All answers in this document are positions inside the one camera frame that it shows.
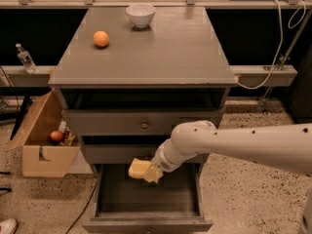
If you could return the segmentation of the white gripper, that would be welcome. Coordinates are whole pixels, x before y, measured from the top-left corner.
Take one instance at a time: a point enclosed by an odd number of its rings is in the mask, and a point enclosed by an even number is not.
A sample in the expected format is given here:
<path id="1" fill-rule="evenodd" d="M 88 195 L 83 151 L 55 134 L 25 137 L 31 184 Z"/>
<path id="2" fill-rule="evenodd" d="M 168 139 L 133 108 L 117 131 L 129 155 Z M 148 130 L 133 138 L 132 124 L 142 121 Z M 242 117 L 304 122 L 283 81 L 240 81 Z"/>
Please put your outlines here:
<path id="1" fill-rule="evenodd" d="M 150 166 L 147 169 L 143 179 L 147 182 L 157 183 L 163 176 L 163 172 L 171 173 L 176 170 L 179 164 L 176 164 L 171 158 L 174 151 L 175 149 L 171 143 L 162 143 L 156 150 L 152 159 L 152 164 L 154 166 Z"/>

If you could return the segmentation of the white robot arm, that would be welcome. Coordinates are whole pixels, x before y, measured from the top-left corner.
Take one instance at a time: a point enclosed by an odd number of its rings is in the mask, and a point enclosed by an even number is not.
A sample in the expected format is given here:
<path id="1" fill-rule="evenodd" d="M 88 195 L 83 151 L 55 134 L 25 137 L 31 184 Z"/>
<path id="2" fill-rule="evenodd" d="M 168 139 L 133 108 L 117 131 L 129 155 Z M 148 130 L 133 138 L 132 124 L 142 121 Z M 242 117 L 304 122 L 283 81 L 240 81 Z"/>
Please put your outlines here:
<path id="1" fill-rule="evenodd" d="M 143 178 L 156 182 L 163 173 L 209 153 L 311 176 L 312 125 L 219 130 L 210 121 L 179 124 L 158 147 Z"/>

